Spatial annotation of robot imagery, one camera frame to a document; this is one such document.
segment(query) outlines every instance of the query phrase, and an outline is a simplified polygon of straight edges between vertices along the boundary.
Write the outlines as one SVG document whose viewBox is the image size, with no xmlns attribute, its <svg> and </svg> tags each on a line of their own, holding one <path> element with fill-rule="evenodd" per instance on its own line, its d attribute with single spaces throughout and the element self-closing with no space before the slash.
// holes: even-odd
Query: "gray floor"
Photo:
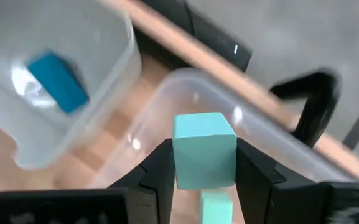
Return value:
<svg viewBox="0 0 359 224">
<path fill-rule="evenodd" d="M 252 48 L 246 72 L 266 88 L 321 66 L 335 68 L 343 77 L 343 91 L 327 131 L 343 141 L 359 117 L 359 1 L 189 0 L 189 3 Z M 359 144 L 355 151 L 359 154 Z"/>
</svg>

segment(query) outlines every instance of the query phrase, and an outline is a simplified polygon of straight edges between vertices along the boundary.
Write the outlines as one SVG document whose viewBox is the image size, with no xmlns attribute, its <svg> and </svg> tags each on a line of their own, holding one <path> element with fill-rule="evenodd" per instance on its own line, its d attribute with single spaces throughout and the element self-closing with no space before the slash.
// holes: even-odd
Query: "wooden table edge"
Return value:
<svg viewBox="0 0 359 224">
<path fill-rule="evenodd" d="M 294 127 L 299 114 L 287 110 L 274 95 L 254 82 L 235 66 L 204 46 L 165 17 L 137 0 L 100 0 L 105 6 L 118 7 L 128 13 L 133 24 L 189 64 L 205 70 L 219 82 L 233 89 L 284 127 Z M 327 133 L 318 140 L 315 150 L 339 167 L 359 178 L 359 157 Z"/>
</svg>

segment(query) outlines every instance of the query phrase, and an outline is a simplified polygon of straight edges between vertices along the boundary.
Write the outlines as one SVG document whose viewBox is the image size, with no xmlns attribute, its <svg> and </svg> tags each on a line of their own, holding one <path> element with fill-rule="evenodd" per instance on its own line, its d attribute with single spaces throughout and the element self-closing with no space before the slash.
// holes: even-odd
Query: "wooden block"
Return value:
<svg viewBox="0 0 359 224">
<path fill-rule="evenodd" d="M 88 102 L 88 95 L 66 61 L 53 52 L 34 59 L 27 68 L 67 114 Z"/>
<path fill-rule="evenodd" d="M 233 202 L 223 190 L 202 191 L 200 197 L 201 224 L 231 224 Z"/>
<path fill-rule="evenodd" d="M 221 113 L 176 116 L 172 145 L 178 189 L 235 184 L 236 134 Z"/>
</svg>

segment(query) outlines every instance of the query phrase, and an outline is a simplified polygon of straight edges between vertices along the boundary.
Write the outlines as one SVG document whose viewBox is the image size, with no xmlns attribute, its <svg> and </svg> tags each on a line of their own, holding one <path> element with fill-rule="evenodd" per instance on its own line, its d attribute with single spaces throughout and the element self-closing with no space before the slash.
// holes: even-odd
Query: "plastic container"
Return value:
<svg viewBox="0 0 359 224">
<path fill-rule="evenodd" d="M 294 171 L 316 182 L 354 181 L 200 70 L 174 71 L 157 89 L 100 170 L 90 187 L 107 187 L 138 165 L 164 139 L 172 137 L 177 114 L 221 112 L 236 135 Z M 234 223 L 244 223 L 236 188 L 229 188 Z M 200 191 L 175 186 L 171 223 L 199 222 Z"/>
<path fill-rule="evenodd" d="M 74 114 L 26 74 L 25 64 L 46 50 L 68 61 L 90 96 Z M 15 140 L 20 167 L 43 168 L 90 141 L 140 71 L 132 24 L 122 12 L 89 0 L 0 0 L 0 129 Z"/>
</svg>

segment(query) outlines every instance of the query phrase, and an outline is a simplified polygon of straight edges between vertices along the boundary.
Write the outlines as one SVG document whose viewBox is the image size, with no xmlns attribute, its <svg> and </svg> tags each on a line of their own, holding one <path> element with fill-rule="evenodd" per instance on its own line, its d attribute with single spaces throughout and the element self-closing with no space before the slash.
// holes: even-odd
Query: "mint green cube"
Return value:
<svg viewBox="0 0 359 224">
<path fill-rule="evenodd" d="M 178 189 L 235 184 L 236 134 L 221 113 L 176 116 L 172 146 Z"/>
<path fill-rule="evenodd" d="M 200 197 L 201 224 L 231 224 L 233 202 L 226 191 L 202 191 Z"/>
</svg>

